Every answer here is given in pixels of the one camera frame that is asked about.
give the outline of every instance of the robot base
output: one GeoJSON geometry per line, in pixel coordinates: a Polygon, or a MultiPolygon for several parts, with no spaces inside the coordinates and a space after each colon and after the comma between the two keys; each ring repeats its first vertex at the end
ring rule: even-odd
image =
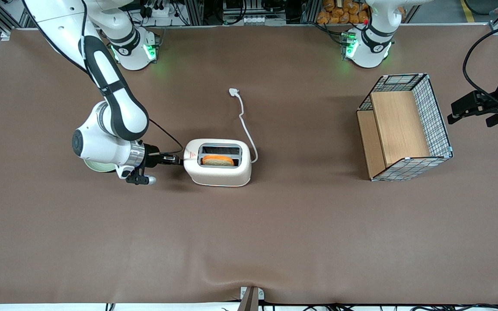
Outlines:
{"type": "Polygon", "coordinates": [[[130,55],[122,55],[111,45],[115,59],[128,70],[140,70],[150,63],[156,63],[159,53],[160,37],[143,27],[136,28],[140,32],[140,43],[130,55]]]}
{"type": "Polygon", "coordinates": [[[342,34],[342,41],[348,45],[342,47],[342,55],[344,59],[350,59],[356,65],[364,68],[373,68],[387,57],[391,43],[387,47],[378,45],[381,50],[378,53],[370,51],[370,48],[364,44],[362,40],[362,31],[358,28],[353,28],[347,33],[342,34]]]}

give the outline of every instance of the electrical equipment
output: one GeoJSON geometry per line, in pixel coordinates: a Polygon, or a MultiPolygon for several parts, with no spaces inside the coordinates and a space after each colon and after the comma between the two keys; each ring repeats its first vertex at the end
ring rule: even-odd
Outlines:
{"type": "Polygon", "coordinates": [[[199,185],[241,187],[251,179],[249,147],[239,140],[192,140],[185,146],[184,168],[199,185]],[[206,156],[216,154],[232,159],[233,165],[204,164],[206,156]]]}

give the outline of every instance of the cable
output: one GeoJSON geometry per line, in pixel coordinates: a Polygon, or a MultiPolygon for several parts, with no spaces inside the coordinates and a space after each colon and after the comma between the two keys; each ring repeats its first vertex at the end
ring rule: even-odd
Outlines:
{"type": "Polygon", "coordinates": [[[353,27],[355,27],[356,29],[358,29],[358,30],[360,30],[360,31],[364,30],[364,28],[362,28],[362,29],[361,29],[361,28],[357,27],[355,24],[353,24],[353,23],[351,23],[351,22],[349,22],[349,24],[351,24],[353,27]]]}
{"type": "Polygon", "coordinates": [[[162,47],[162,45],[164,43],[164,35],[166,35],[166,26],[164,27],[163,34],[160,36],[158,47],[162,47]]]}
{"type": "Polygon", "coordinates": [[[468,10],[470,10],[470,12],[476,14],[476,15],[481,15],[481,16],[488,16],[489,15],[489,12],[488,13],[482,13],[482,12],[478,12],[476,10],[474,10],[473,8],[470,7],[470,4],[468,4],[468,0],[463,0],[464,1],[464,5],[468,8],[468,10]]]}
{"type": "Polygon", "coordinates": [[[498,33],[498,29],[496,30],[493,30],[487,34],[485,34],[483,37],[481,37],[478,41],[476,41],[476,43],[474,43],[474,45],[472,45],[472,47],[468,50],[468,53],[466,54],[466,57],[464,57],[464,62],[462,64],[462,73],[464,74],[464,78],[466,79],[466,81],[468,81],[468,83],[470,83],[470,85],[472,85],[476,90],[480,91],[481,93],[483,93],[485,96],[487,96],[488,98],[490,98],[491,100],[495,101],[496,103],[498,103],[498,99],[494,98],[492,95],[490,95],[489,93],[487,93],[484,89],[482,89],[481,87],[479,87],[476,83],[474,83],[474,81],[472,81],[472,79],[470,79],[470,77],[468,76],[468,72],[466,71],[466,65],[468,65],[468,59],[470,58],[470,55],[472,54],[472,51],[474,51],[474,49],[483,41],[485,40],[486,38],[490,37],[492,34],[495,34],[495,33],[498,33]]]}
{"type": "Polygon", "coordinates": [[[215,17],[223,25],[232,25],[232,24],[236,24],[238,22],[241,22],[241,20],[245,17],[245,14],[247,13],[247,0],[243,0],[243,4],[239,7],[239,16],[237,17],[237,19],[231,23],[226,22],[218,14],[219,4],[220,4],[220,0],[215,0],[215,3],[214,3],[214,5],[215,5],[215,17]]]}
{"type": "Polygon", "coordinates": [[[89,73],[87,72],[87,69],[84,69],[81,67],[81,65],[75,63],[75,61],[73,61],[70,57],[68,57],[63,51],[61,51],[61,49],[59,49],[59,47],[47,36],[46,33],[44,33],[42,31],[42,29],[40,28],[40,26],[38,25],[38,23],[36,22],[36,20],[32,17],[32,13],[30,12],[30,9],[28,9],[28,6],[26,5],[26,3],[24,2],[24,0],[22,0],[22,5],[24,6],[24,8],[26,9],[26,12],[28,12],[28,15],[30,15],[30,18],[32,19],[32,21],[34,22],[34,25],[36,25],[36,28],[38,28],[40,30],[40,33],[42,34],[42,36],[47,40],[47,42],[49,42],[49,44],[57,51],[59,52],[59,54],[63,55],[63,57],[65,59],[67,59],[69,62],[73,63],[73,65],[75,65],[76,67],[78,67],[78,69],[80,69],[81,71],[87,73],[87,75],[89,75],[89,73]]]}
{"type": "Polygon", "coordinates": [[[189,26],[188,21],[184,18],[184,15],[182,14],[182,11],[180,10],[180,6],[178,6],[178,2],[176,0],[171,0],[172,6],[174,7],[174,10],[176,13],[178,13],[178,17],[184,23],[184,25],[189,26]]]}
{"type": "Polygon", "coordinates": [[[342,43],[342,42],[338,41],[336,38],[334,38],[334,35],[341,35],[342,33],[331,31],[331,30],[329,30],[326,27],[326,25],[324,25],[324,28],[323,28],[319,24],[316,24],[315,22],[305,22],[305,24],[314,25],[316,28],[318,28],[318,29],[322,30],[323,32],[327,33],[328,36],[330,37],[330,39],[332,39],[332,41],[336,42],[339,45],[344,45],[344,43],[342,43]]]}
{"type": "Polygon", "coordinates": [[[180,146],[180,150],[178,151],[172,151],[172,152],[154,152],[154,153],[150,153],[148,154],[148,156],[158,156],[160,154],[175,154],[175,153],[179,153],[179,152],[182,152],[184,150],[184,146],[182,146],[182,144],[176,139],[174,138],[174,136],[170,135],[162,126],[158,125],[157,122],[149,119],[149,121],[151,121],[152,124],[156,125],[158,128],[160,128],[160,130],[162,130],[166,135],[168,135],[168,137],[172,138],[172,140],[174,142],[176,142],[178,144],[178,146],[180,146]]]}
{"type": "Polygon", "coordinates": [[[241,113],[239,114],[239,119],[241,120],[241,125],[243,126],[243,129],[245,130],[245,134],[247,134],[247,137],[249,138],[249,141],[251,142],[251,146],[253,146],[253,150],[255,151],[255,159],[251,160],[251,163],[255,163],[259,159],[259,153],[257,152],[257,147],[255,147],[255,143],[253,142],[253,138],[251,138],[251,135],[249,134],[249,130],[247,130],[247,126],[245,126],[245,121],[243,120],[243,114],[245,113],[245,109],[243,109],[243,100],[241,99],[241,96],[239,95],[238,89],[230,89],[230,95],[232,97],[237,97],[237,99],[239,99],[239,104],[241,105],[241,113]]]}

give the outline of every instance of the black cable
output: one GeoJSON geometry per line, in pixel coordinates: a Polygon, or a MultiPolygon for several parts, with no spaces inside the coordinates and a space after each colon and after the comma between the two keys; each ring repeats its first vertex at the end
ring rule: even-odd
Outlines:
{"type": "Polygon", "coordinates": [[[470,10],[470,12],[472,12],[476,15],[481,15],[481,16],[488,16],[489,15],[489,12],[488,13],[478,12],[478,11],[474,10],[473,8],[471,8],[470,4],[468,4],[468,0],[463,0],[463,1],[464,1],[464,5],[468,8],[468,10],[470,10]]]}
{"type": "Polygon", "coordinates": [[[315,22],[304,22],[304,24],[311,24],[311,25],[315,26],[316,28],[322,30],[325,33],[330,32],[330,33],[336,34],[336,35],[341,35],[342,34],[341,32],[335,32],[333,30],[328,30],[328,28],[326,28],[326,26],[322,27],[319,24],[316,24],[315,22]]]}
{"type": "Polygon", "coordinates": [[[353,23],[351,23],[351,22],[349,22],[349,24],[351,24],[353,27],[355,27],[356,29],[358,29],[358,30],[360,30],[360,31],[364,30],[364,28],[362,28],[362,29],[361,29],[361,28],[357,27],[355,24],[353,24],[353,23]]]}
{"type": "Polygon", "coordinates": [[[149,119],[149,121],[152,122],[152,124],[156,125],[158,128],[160,128],[160,130],[162,130],[166,135],[168,135],[168,137],[172,138],[172,140],[174,142],[176,142],[176,144],[178,144],[178,146],[180,147],[180,150],[178,151],[172,151],[172,152],[160,152],[160,154],[174,154],[174,153],[179,153],[179,152],[182,152],[184,150],[184,146],[176,139],[174,138],[174,136],[170,135],[162,126],[158,125],[157,122],[153,121],[152,119],[149,119]]]}
{"type": "Polygon", "coordinates": [[[171,0],[172,6],[174,7],[174,10],[176,13],[178,13],[178,17],[184,23],[184,25],[189,26],[188,21],[184,18],[184,15],[182,14],[182,11],[180,10],[180,6],[178,6],[178,2],[176,0],[171,0]]]}
{"type": "Polygon", "coordinates": [[[334,38],[334,35],[341,35],[342,33],[331,31],[331,30],[329,30],[326,27],[326,25],[324,25],[324,28],[322,28],[319,24],[316,24],[315,22],[305,22],[305,24],[314,25],[316,28],[318,28],[318,29],[322,30],[323,32],[327,33],[328,36],[330,37],[330,39],[332,39],[332,41],[336,42],[339,45],[344,45],[344,43],[342,43],[342,42],[338,41],[336,38],[334,38]]]}
{"type": "Polygon", "coordinates": [[[220,4],[221,0],[215,0],[214,2],[214,11],[215,11],[215,17],[216,19],[223,25],[232,25],[232,24],[235,24],[235,23],[238,23],[240,22],[244,17],[245,17],[245,14],[247,13],[247,0],[243,0],[243,3],[241,3],[240,7],[239,7],[239,16],[237,17],[237,19],[233,22],[226,22],[225,20],[223,20],[223,18],[221,16],[219,16],[219,10],[223,10],[223,8],[220,8],[219,7],[219,4],[220,4]]]}
{"type": "Polygon", "coordinates": [[[32,19],[32,21],[34,22],[34,25],[36,25],[36,28],[38,28],[40,30],[40,33],[42,34],[42,36],[47,40],[47,42],[49,42],[49,44],[57,51],[59,52],[59,54],[63,55],[63,57],[65,59],[67,59],[69,62],[73,63],[76,67],[78,67],[81,71],[87,73],[87,69],[84,69],[81,67],[81,65],[75,63],[75,61],[73,61],[70,57],[68,57],[63,51],[61,51],[61,49],[59,49],[59,47],[57,45],[55,45],[55,43],[53,41],[51,41],[51,39],[47,36],[47,34],[45,34],[40,26],[38,25],[38,23],[36,23],[35,19],[32,17],[32,13],[30,12],[30,10],[28,9],[28,6],[26,6],[26,3],[24,2],[24,0],[22,0],[22,5],[24,5],[24,8],[26,9],[26,12],[28,12],[28,15],[30,15],[30,18],[32,19]]]}
{"type": "Polygon", "coordinates": [[[486,35],[484,35],[483,37],[481,37],[478,41],[476,41],[476,43],[474,43],[474,45],[472,45],[472,47],[470,48],[470,50],[468,50],[468,53],[466,54],[466,57],[464,57],[464,62],[462,64],[462,73],[464,74],[464,78],[466,79],[466,81],[468,81],[468,83],[470,83],[470,85],[472,85],[476,90],[480,91],[481,93],[483,93],[485,96],[487,96],[491,100],[493,100],[496,103],[498,103],[498,99],[494,98],[492,95],[490,95],[489,93],[487,93],[487,91],[485,91],[484,89],[482,89],[481,87],[479,87],[476,83],[474,83],[474,81],[472,81],[472,79],[470,79],[470,77],[468,76],[468,72],[466,71],[466,65],[468,65],[468,59],[470,58],[470,55],[472,54],[472,51],[483,40],[485,40],[486,38],[490,37],[492,34],[495,34],[495,33],[498,33],[498,29],[493,30],[493,31],[487,33],[486,35]]]}

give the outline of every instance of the power cord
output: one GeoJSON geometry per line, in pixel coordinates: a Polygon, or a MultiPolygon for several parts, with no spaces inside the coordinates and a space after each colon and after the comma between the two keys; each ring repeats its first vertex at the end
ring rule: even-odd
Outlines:
{"type": "Polygon", "coordinates": [[[490,98],[490,100],[493,100],[495,101],[497,104],[498,104],[498,99],[494,98],[492,95],[490,95],[487,91],[485,91],[484,89],[482,89],[481,87],[479,87],[476,83],[474,83],[474,81],[472,81],[472,79],[470,79],[470,77],[468,76],[468,72],[466,71],[466,66],[468,65],[468,59],[470,58],[470,55],[472,54],[472,51],[474,51],[474,49],[483,41],[485,40],[486,38],[490,37],[491,35],[493,34],[496,34],[498,33],[498,29],[496,30],[493,30],[487,34],[485,34],[483,37],[481,37],[478,41],[476,41],[476,43],[474,43],[474,45],[472,45],[472,47],[470,48],[470,50],[468,50],[468,53],[466,54],[466,57],[464,57],[464,62],[462,64],[462,73],[464,74],[464,78],[466,79],[466,81],[468,81],[468,83],[470,83],[470,85],[472,85],[476,90],[480,91],[481,93],[483,93],[485,96],[487,96],[488,98],[490,98]]]}
{"type": "Polygon", "coordinates": [[[470,4],[468,4],[468,0],[463,0],[463,1],[464,1],[464,5],[468,8],[468,10],[470,10],[470,12],[472,12],[476,15],[481,15],[481,16],[488,16],[489,15],[489,12],[487,12],[487,13],[478,12],[478,11],[474,10],[473,8],[471,8],[470,4]]]}
{"type": "Polygon", "coordinates": [[[332,30],[329,30],[326,25],[324,24],[324,27],[320,26],[319,24],[316,24],[315,22],[305,22],[305,24],[311,24],[313,26],[315,26],[316,28],[322,30],[323,32],[327,33],[328,36],[330,37],[330,39],[334,42],[336,42],[337,44],[339,45],[344,45],[344,43],[342,43],[341,41],[337,40],[334,35],[341,35],[342,33],[340,32],[334,32],[332,30]]]}
{"type": "Polygon", "coordinates": [[[230,22],[226,22],[219,15],[219,13],[218,13],[219,10],[223,10],[222,8],[219,7],[220,2],[221,2],[221,0],[215,0],[214,11],[215,11],[215,17],[216,17],[216,19],[221,24],[223,24],[223,25],[233,25],[233,24],[236,24],[236,23],[240,22],[245,17],[245,14],[247,13],[247,0],[243,0],[243,4],[241,4],[241,6],[239,7],[239,16],[237,17],[236,20],[234,20],[231,23],[230,22]]]}
{"type": "Polygon", "coordinates": [[[245,130],[245,134],[247,134],[247,137],[249,138],[249,141],[251,142],[251,146],[253,146],[253,151],[255,151],[255,159],[251,160],[251,163],[255,163],[259,159],[259,153],[257,152],[257,147],[255,147],[255,143],[253,142],[253,138],[251,138],[251,135],[249,134],[249,130],[247,130],[247,126],[245,126],[245,121],[243,120],[243,114],[245,113],[245,110],[243,109],[243,100],[241,99],[241,96],[239,95],[238,89],[230,89],[230,95],[232,97],[237,97],[237,99],[239,99],[239,104],[241,105],[241,113],[239,114],[239,119],[241,120],[241,125],[243,126],[243,129],[245,130]]]}
{"type": "Polygon", "coordinates": [[[162,126],[160,126],[157,122],[153,121],[152,119],[149,119],[149,121],[156,125],[158,128],[160,128],[160,130],[162,130],[168,137],[170,137],[176,144],[178,144],[178,146],[180,147],[180,150],[177,150],[177,151],[171,151],[171,152],[154,152],[154,153],[150,153],[150,154],[147,154],[148,156],[158,156],[160,154],[175,154],[175,153],[179,153],[179,152],[182,152],[184,150],[184,146],[176,139],[174,138],[174,136],[172,136],[170,133],[168,133],[162,126]]]}
{"type": "Polygon", "coordinates": [[[171,0],[172,6],[174,7],[174,10],[176,11],[176,14],[174,16],[179,17],[182,23],[184,25],[189,26],[188,21],[185,19],[184,15],[182,14],[182,11],[180,10],[180,6],[178,6],[177,0],[171,0]]]}

